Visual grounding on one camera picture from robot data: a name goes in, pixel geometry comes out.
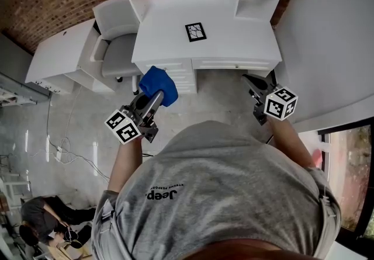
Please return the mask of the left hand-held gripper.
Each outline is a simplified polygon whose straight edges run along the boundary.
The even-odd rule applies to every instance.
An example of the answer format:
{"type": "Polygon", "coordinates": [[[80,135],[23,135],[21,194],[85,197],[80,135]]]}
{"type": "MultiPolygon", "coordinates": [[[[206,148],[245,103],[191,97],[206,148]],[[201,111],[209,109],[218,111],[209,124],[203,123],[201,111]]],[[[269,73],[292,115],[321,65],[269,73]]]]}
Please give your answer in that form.
{"type": "Polygon", "coordinates": [[[152,143],[158,133],[154,115],[162,104],[163,98],[163,91],[158,91],[151,98],[141,92],[130,105],[115,110],[105,120],[105,126],[121,144],[127,144],[139,137],[152,143]]]}

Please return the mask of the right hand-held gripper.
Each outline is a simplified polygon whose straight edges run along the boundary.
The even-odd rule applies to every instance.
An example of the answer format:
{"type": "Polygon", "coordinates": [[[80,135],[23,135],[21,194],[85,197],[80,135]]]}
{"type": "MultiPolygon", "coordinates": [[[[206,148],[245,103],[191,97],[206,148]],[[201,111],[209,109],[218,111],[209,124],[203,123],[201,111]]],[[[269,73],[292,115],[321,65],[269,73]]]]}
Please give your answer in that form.
{"type": "Polygon", "coordinates": [[[286,86],[274,89],[269,79],[254,74],[244,74],[241,79],[256,100],[253,114],[260,125],[264,125],[268,117],[283,121],[295,112],[298,96],[286,86]]]}

